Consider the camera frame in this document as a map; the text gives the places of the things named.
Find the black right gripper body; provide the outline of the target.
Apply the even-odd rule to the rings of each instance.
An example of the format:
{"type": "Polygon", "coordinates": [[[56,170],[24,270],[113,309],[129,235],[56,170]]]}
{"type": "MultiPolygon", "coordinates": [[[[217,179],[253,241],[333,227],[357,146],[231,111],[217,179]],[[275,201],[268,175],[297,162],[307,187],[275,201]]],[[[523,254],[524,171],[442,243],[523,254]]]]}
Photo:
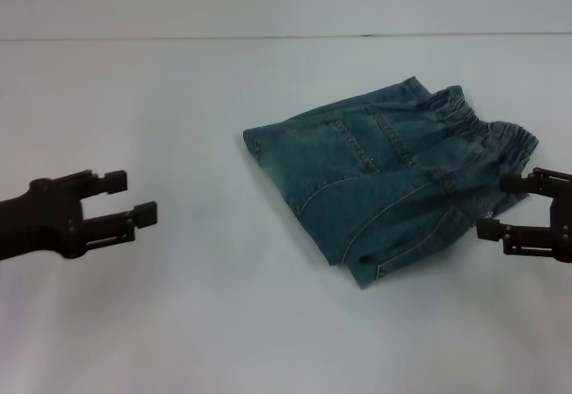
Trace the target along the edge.
{"type": "Polygon", "coordinates": [[[571,192],[550,191],[551,255],[562,263],[571,263],[571,192]]]}

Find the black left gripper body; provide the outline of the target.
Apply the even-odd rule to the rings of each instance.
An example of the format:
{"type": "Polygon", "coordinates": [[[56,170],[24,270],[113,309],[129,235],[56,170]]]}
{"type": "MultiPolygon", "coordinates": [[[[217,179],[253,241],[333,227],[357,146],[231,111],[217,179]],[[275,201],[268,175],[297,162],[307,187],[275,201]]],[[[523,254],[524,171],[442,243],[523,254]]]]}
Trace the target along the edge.
{"type": "Polygon", "coordinates": [[[80,199],[53,180],[34,180],[23,195],[1,203],[1,258],[53,251],[66,259],[86,254],[80,199]]]}

